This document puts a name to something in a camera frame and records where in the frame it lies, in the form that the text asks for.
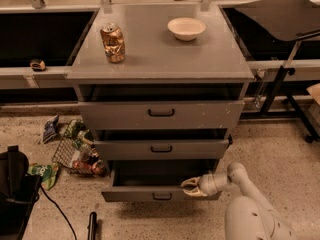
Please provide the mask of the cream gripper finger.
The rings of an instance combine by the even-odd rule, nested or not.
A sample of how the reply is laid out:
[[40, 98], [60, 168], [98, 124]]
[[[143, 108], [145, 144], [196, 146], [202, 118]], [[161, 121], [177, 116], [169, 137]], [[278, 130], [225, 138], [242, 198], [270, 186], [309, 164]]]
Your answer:
[[198, 186], [198, 182], [199, 182], [199, 177], [192, 177], [192, 178], [189, 178], [187, 180], [184, 180], [181, 183], [181, 187], [190, 187], [190, 186], [197, 187]]
[[183, 192], [191, 197], [206, 197], [207, 194], [204, 193], [202, 190], [200, 190], [198, 187], [188, 190], [188, 189], [184, 189]]

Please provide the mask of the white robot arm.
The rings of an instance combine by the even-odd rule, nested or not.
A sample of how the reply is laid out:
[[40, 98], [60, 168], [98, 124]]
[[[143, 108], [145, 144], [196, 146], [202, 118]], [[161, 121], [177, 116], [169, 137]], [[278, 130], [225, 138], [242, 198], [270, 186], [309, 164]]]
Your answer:
[[298, 240], [292, 227], [250, 180], [241, 163], [230, 163], [225, 172], [189, 178], [181, 187], [186, 195], [196, 198], [239, 188], [241, 196], [226, 208], [226, 240]]

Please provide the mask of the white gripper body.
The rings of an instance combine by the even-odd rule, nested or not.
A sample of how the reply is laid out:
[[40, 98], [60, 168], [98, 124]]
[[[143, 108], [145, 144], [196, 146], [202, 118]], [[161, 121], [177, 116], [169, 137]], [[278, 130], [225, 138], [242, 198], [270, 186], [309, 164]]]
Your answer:
[[198, 189], [202, 196], [212, 196], [218, 192], [213, 174], [202, 175], [198, 181]]

